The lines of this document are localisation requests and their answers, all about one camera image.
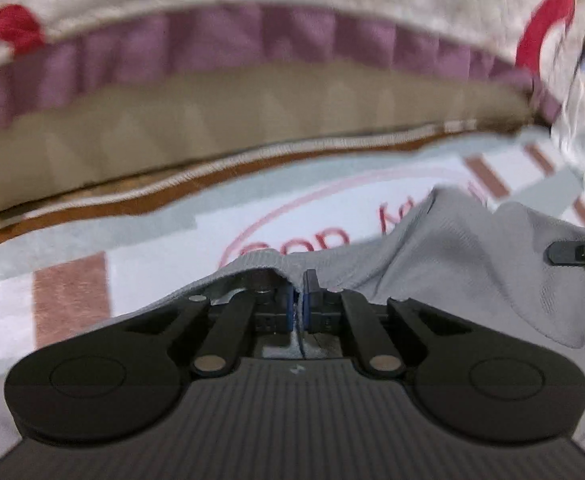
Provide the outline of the checkered happy dog rug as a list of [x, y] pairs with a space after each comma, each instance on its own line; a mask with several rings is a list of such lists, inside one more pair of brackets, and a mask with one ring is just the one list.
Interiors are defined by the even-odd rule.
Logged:
[[[539, 128], [462, 133], [399, 153], [392, 136], [270, 146], [202, 167], [209, 188], [148, 214], [82, 218], [0, 244], [0, 458], [20, 441], [4, 400], [31, 352], [206, 295], [253, 271], [376, 304], [412, 298], [562, 353], [585, 373], [585, 190]], [[258, 169], [236, 174], [244, 162]], [[233, 172], [228, 181], [219, 177]], [[585, 449], [585, 411], [573, 434]]]

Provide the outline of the beige bed base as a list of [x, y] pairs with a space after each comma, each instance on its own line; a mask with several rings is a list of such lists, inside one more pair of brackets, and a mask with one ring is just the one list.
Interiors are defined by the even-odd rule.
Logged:
[[504, 84], [274, 64], [111, 86], [0, 130], [0, 211], [112, 179], [261, 144], [476, 119], [529, 122]]

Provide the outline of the white quilted bear bedspread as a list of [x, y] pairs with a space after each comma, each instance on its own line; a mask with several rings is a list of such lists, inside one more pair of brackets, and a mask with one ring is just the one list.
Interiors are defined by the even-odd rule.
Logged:
[[0, 129], [110, 84], [273, 62], [507, 84], [553, 120], [585, 0], [0, 0]]

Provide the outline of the grey knit sweater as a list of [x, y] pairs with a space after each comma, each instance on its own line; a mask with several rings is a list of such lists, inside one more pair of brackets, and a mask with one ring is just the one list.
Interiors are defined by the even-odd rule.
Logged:
[[585, 479], [585, 231], [437, 188], [0, 376], [0, 479]]

